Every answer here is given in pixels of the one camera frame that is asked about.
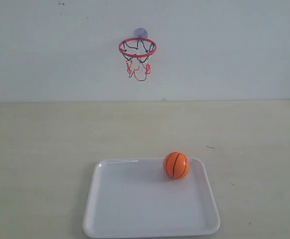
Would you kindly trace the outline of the clear suction cup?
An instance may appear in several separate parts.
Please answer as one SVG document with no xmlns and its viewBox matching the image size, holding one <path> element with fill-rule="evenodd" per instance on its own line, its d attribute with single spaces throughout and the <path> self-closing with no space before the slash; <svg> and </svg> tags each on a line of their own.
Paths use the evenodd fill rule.
<svg viewBox="0 0 290 239">
<path fill-rule="evenodd" d="M 144 28 L 137 28 L 134 30 L 134 36 L 136 38 L 147 38 L 148 37 L 148 32 Z"/>
</svg>

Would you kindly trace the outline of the small orange toy basketball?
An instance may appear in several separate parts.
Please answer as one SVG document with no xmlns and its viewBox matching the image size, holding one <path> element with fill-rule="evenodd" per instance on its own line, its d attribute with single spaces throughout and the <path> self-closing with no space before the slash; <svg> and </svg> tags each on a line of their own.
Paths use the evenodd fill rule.
<svg viewBox="0 0 290 239">
<path fill-rule="evenodd" d="M 189 158 L 181 152 L 171 152 L 163 161 L 163 169 L 169 178 L 182 179 L 189 173 Z"/>
</svg>

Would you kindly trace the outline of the white plastic tray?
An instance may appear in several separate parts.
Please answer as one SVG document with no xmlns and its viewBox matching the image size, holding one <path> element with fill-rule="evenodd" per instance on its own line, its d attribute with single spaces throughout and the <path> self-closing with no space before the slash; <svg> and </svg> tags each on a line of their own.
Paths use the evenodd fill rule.
<svg viewBox="0 0 290 239">
<path fill-rule="evenodd" d="M 83 219 L 93 239 L 211 235 L 220 217 L 201 160 L 191 157 L 183 179 L 171 179 L 162 158 L 97 163 Z"/>
</svg>

